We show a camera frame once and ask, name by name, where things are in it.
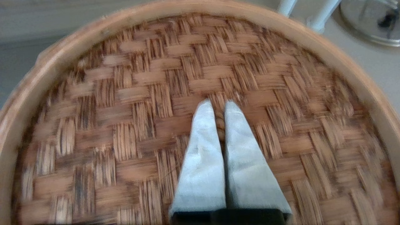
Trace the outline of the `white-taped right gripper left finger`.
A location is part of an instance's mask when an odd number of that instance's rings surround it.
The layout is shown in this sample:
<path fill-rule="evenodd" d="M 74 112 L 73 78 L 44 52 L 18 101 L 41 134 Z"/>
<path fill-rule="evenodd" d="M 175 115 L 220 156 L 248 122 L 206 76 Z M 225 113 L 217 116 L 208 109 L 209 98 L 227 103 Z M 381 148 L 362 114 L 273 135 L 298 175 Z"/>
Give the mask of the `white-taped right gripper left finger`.
<path fill-rule="evenodd" d="M 224 159 L 211 101 L 201 101 L 192 119 L 178 185 L 169 215 L 226 208 Z"/>

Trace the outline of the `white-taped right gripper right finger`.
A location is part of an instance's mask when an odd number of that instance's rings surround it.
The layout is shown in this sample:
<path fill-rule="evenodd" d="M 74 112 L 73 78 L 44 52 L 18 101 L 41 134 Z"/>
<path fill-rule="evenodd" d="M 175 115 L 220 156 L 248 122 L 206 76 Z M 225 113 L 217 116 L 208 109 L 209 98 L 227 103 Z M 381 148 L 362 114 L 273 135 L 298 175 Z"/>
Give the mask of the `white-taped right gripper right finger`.
<path fill-rule="evenodd" d="M 277 209 L 291 215 L 291 207 L 266 162 L 243 111 L 225 105 L 225 163 L 230 208 Z"/>

